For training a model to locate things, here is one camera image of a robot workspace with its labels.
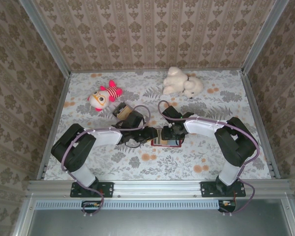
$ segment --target white plush bear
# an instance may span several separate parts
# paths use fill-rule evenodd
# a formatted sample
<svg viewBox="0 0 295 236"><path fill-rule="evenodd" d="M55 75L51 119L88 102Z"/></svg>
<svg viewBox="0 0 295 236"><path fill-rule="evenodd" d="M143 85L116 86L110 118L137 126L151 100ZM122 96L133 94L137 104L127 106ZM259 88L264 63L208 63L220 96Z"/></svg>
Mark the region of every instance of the white plush bear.
<svg viewBox="0 0 295 236"><path fill-rule="evenodd" d="M172 66L168 70L167 78L164 80L163 94L168 95L180 92L188 98L193 98L203 91L202 82L196 77L189 77L178 67Z"/></svg>

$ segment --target wall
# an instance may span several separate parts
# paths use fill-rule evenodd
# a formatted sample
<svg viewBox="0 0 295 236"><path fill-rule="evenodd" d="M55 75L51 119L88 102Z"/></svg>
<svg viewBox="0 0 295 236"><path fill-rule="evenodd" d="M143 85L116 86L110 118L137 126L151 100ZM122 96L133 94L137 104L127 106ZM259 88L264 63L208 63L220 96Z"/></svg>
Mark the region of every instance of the wall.
<svg viewBox="0 0 295 236"><path fill-rule="evenodd" d="M295 0L248 73L280 174L295 195Z"/></svg>
<svg viewBox="0 0 295 236"><path fill-rule="evenodd" d="M35 179L64 78L17 0L0 0L0 236Z"/></svg>
<svg viewBox="0 0 295 236"><path fill-rule="evenodd" d="M274 0L34 0L71 70L241 67Z"/></svg>

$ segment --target leaf pattern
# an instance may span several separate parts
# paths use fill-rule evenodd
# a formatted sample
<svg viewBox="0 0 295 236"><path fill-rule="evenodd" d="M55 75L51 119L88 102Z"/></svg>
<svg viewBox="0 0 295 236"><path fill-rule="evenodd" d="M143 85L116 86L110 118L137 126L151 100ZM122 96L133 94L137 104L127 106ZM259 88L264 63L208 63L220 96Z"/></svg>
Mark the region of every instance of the leaf pattern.
<svg viewBox="0 0 295 236"><path fill-rule="evenodd" d="M245 119L244 124L258 140L250 107L238 71L190 71L202 79L205 91L194 99L178 94L163 95L166 72L116 72L71 74L69 93L65 100L56 139L73 123L87 128L109 127L117 123L112 110L122 101L131 107L144 104L151 111L150 124L163 127L168 123L157 110L160 100L167 100L182 114L194 112L211 119L228 120L233 116ZM96 112L87 102L89 94L99 86L107 86L114 80L123 89L123 95L101 112ZM225 89L225 81L236 86ZM144 108L138 111L146 116ZM188 134L182 148L153 147L149 142L138 148L126 145L107 145L93 148L86 160L87 166L99 179L107 180L168 180L168 179L215 179L222 170L225 159L215 139L200 134ZM269 171L262 155L254 165L248 165L243 178L269 178ZM69 179L53 157L48 163L45 179Z"/></svg>

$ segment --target floral tablecloth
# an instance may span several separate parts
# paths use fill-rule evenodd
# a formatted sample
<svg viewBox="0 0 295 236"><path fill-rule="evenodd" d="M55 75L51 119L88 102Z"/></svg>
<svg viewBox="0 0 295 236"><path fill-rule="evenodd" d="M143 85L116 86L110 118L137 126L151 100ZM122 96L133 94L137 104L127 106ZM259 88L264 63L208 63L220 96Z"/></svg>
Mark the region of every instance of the floral tablecloth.
<svg viewBox="0 0 295 236"><path fill-rule="evenodd" d="M163 127L167 122L159 115L157 104L164 99L182 114L194 112L202 117L229 119L239 117L254 137L258 133L238 71L190 71L190 75L202 79L205 90L194 99L178 94L162 95L166 72L114 72L72 74L57 130L56 140L73 123L83 127L109 127L117 122L112 110L125 101L134 107L139 104L150 108L150 126ZM87 97L114 80L123 89L123 95L107 109L96 112ZM144 108L139 112L147 115ZM153 147L150 143L139 148L125 145L93 148L86 164L101 180L171 180L215 179L222 170L225 159L215 139L189 134L181 148ZM259 158L245 168L243 179L270 178L263 151ZM60 163L50 157L45 180L67 180Z"/></svg>

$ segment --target purple cable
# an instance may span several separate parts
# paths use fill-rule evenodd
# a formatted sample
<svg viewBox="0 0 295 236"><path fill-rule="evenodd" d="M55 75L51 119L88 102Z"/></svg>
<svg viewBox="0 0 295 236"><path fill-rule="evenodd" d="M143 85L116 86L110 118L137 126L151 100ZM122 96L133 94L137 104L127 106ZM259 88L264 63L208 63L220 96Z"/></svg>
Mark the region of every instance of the purple cable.
<svg viewBox="0 0 295 236"><path fill-rule="evenodd" d="M89 188L89 187L86 187L84 184L82 184L80 181L78 181L64 166L64 163L65 163L65 160L67 158L67 155L69 154L71 148L73 147L73 145L78 141L78 139L80 137L82 137L83 135L85 135L86 133L93 133L93 132L96 132L96 131L110 131L110 130L115 130L115 131L134 131L134 130L139 130L139 129L142 129L144 128L145 126L147 126L148 122L150 121L151 119L151 112L149 110L149 108L147 106L144 106L144 105L138 105L136 107L134 107L134 110L138 107L144 107L146 108L147 112L148 112L148 119L147 121L145 122L145 124L143 124L142 126L140 127L137 127L137 128L132 128L132 129L116 129L116 128L99 128L99 129L88 129L88 130L85 130L83 131L81 134L79 134L77 137L75 137L75 139L70 143L70 145L68 146L67 150L65 151L63 157L62 157L62 160L61 160L61 169L65 172L67 172L82 188L86 189L86 190L89 190L89 191L92 191L94 193L97 193L100 197L101 197L101 203L98 207L98 209L93 212L92 214L97 214L101 208L103 207L104 205L104 196L102 193L100 193L99 191L97 191L96 189L92 189L92 188ZM86 215L86 212L85 212L85 206L86 205L89 205L90 203L86 203L83 205L83 208L82 208L82 212Z"/></svg>
<svg viewBox="0 0 295 236"><path fill-rule="evenodd" d="M242 182L243 184L246 184L246 185L248 185L248 186L250 186L250 187L252 188L252 190L253 190L253 191L252 191L252 194L251 194L249 200L246 202L246 204L245 204L241 209L236 210L236 211L234 211L234 212L232 212L232 213L228 212L227 210L225 210L225 209L223 209L223 208L222 208L222 209L223 209L224 211L226 211L226 213L228 213L229 215L231 215L231 214L238 213L238 212L242 211L244 208L246 208L246 206L251 202L252 198L254 197L256 190L255 190L255 188L254 188L251 184L249 184L249 183L247 183L247 182L241 180L241 179L239 178L239 176L240 176L241 173L243 172L245 166L246 166L248 163L250 163L250 162L256 160L256 159L258 158L259 154L260 154L260 148L259 148L259 145L257 144L257 142L255 141L255 139L254 139L253 137L251 137L251 135L249 135L248 133L246 133L245 131L243 131L242 129L239 129L239 128L233 126L233 125L227 124L227 123L222 122L222 121L211 120L211 119L206 119L206 118L202 118L202 117L197 117L197 118L179 118L179 119L177 119L177 118L170 118L170 117L167 117L167 116L165 116L165 115L161 112L160 104L161 104L162 102L165 102L168 106L169 106L170 104L169 104L167 101L165 101L165 100L161 100L161 101L158 103L158 105L157 105L158 112L159 112L159 113L161 114L161 116L164 117L165 119L174 120L174 121L175 121L175 120L176 120L176 121L181 121L181 120L203 120L203 121L210 122L210 123L214 123L214 124L224 125L224 126L227 126L227 127L231 128L231 129L234 129L234 130L236 130L236 131L242 133L242 134L245 135L248 139L250 139L250 141L252 141L252 143L253 143L253 144L255 145L255 147L256 147L257 153L256 153L256 155L255 155L253 158L251 158L251 159L249 159L248 161L245 161L245 162L244 162L244 164L241 166L241 168L240 168L240 170L239 170L239 172L238 172L238 174L237 174L237 178L238 178L238 180L239 180L240 182Z"/></svg>

